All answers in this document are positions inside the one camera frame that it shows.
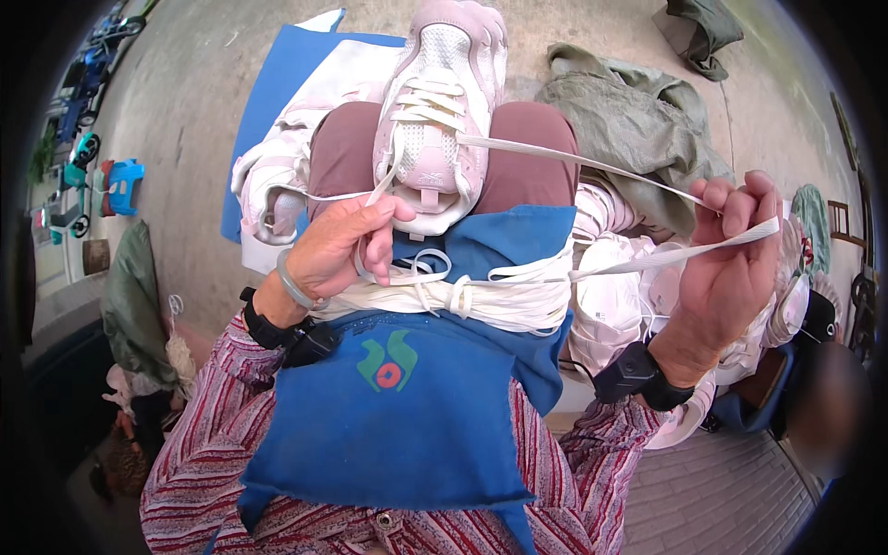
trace shoe logo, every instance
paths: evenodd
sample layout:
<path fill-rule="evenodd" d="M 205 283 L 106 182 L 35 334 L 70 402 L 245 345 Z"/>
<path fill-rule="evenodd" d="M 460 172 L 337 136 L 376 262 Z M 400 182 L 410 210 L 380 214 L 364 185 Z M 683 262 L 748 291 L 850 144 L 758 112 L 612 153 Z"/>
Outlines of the shoe logo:
<path fill-rule="evenodd" d="M 361 343 L 361 346 L 367 349 L 367 358 L 358 362 L 358 372 L 364 376 L 370 387 L 377 393 L 382 389 L 391 389 L 395 386 L 395 392 L 399 392 L 407 385 L 410 375 L 413 374 L 413 368 L 419 357 L 416 351 L 404 343 L 404 336 L 410 333 L 409 329 L 396 329 L 389 335 L 388 343 L 385 349 L 373 339 Z M 385 362 L 385 354 L 392 357 L 394 362 Z"/>
<path fill-rule="evenodd" d="M 416 180 L 418 185 L 444 185 L 444 179 L 441 178 L 444 174 L 440 171 L 433 171 L 432 173 L 423 173 L 423 175 L 419 176 L 419 179 Z"/>

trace ground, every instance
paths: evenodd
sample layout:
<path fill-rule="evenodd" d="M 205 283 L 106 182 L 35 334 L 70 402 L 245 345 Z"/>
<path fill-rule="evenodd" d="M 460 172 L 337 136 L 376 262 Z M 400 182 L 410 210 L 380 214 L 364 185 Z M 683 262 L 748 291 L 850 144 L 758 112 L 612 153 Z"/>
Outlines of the ground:
<path fill-rule="evenodd" d="M 843 92 L 774 0 L 725 0 L 746 37 L 718 53 L 730 74 L 722 83 L 687 67 L 654 26 L 651 15 L 663 0 L 485 4 L 500 9 L 511 39 L 507 99 L 533 98 L 547 78 L 546 48 L 557 41 L 658 67 L 701 93 L 712 143 L 737 176 L 767 170 L 788 199 L 813 183 L 825 199 L 849 205 L 852 234 L 862 235 L 860 194 L 829 101 L 831 91 L 839 98 Z M 340 31 L 404 36 L 415 5 L 415 0 L 265 0 L 258 9 L 234 0 L 162 0 L 119 64 L 94 127 L 103 139 L 99 157 L 136 157 L 146 166 L 136 205 L 151 230 L 161 299 L 177 293 L 184 300 L 177 329 L 199 362 L 242 305 L 243 286 L 256 286 L 262 277 L 241 267 L 239 245 L 218 230 L 242 111 L 279 28 L 345 7 Z M 100 220 L 91 237 L 107 237 L 113 251 L 133 221 Z M 831 246 L 831 275 L 848 299 L 861 249 L 838 241 Z M 631 526 L 627 521 L 628 540 L 641 543 Z"/>

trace bracelet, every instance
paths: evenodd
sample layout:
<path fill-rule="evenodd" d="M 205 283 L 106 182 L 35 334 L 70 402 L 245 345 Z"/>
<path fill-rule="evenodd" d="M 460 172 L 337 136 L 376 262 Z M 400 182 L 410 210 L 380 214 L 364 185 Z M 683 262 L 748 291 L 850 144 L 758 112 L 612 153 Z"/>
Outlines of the bracelet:
<path fill-rule="evenodd" d="M 283 283 L 283 288 L 287 291 L 288 295 L 293 297 L 294 301 L 308 310 L 316 311 L 327 308 L 330 304 L 329 299 L 319 298 L 317 301 L 312 301 L 311 298 L 299 290 L 299 287 L 296 286 L 293 278 L 290 277 L 289 272 L 287 271 L 287 255 L 289 255 L 290 251 L 291 249 L 285 249 L 278 254 L 277 272 L 278 276 L 281 278 L 281 283 Z"/>

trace hand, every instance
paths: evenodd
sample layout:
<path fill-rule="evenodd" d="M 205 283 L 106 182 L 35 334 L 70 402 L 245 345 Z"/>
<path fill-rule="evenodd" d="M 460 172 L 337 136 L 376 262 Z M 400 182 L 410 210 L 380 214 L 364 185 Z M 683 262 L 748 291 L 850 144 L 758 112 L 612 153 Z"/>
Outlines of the hand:
<path fill-rule="evenodd" d="M 354 252 L 361 237 L 361 261 L 381 285 L 389 284 L 392 263 L 392 218 L 409 222 L 416 213 L 403 199 L 384 195 L 364 206 L 369 194 L 331 204 L 293 245 L 287 271 L 297 287 L 312 300 L 330 298 L 358 279 Z M 277 272 L 271 272 L 253 296 L 256 314 L 275 327 L 300 323 L 308 310 L 284 290 Z"/>
<path fill-rule="evenodd" d="M 696 206 L 693 244 L 722 242 L 781 215 L 782 201 L 771 177 L 754 170 L 744 178 L 746 186 L 739 189 L 723 178 L 691 184 L 690 193 L 711 209 Z M 721 351 L 743 335 L 773 293 L 780 256 L 777 233 L 687 261 L 678 306 L 648 349 L 671 384 L 696 385 L 718 364 Z"/>

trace red striped blouse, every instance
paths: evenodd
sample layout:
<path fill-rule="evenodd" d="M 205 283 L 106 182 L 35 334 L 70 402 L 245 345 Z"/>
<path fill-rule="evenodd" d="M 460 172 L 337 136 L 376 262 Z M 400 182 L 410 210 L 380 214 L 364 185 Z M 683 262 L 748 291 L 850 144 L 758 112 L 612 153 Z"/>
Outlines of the red striped blouse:
<path fill-rule="evenodd" d="M 268 431 L 273 375 L 281 354 L 257 345 L 240 315 L 216 340 L 188 403 L 163 446 L 139 512 L 155 553 L 344 554 L 515 553 L 517 544 L 488 511 L 401 511 L 343 507 L 276 497 L 252 535 L 235 508 L 238 481 Z M 618 553 L 623 506 L 658 413 L 632 399 L 592 402 L 560 441 L 549 433 L 521 385 L 509 388 L 518 467 L 536 500 L 525 508 L 540 555 Z"/>

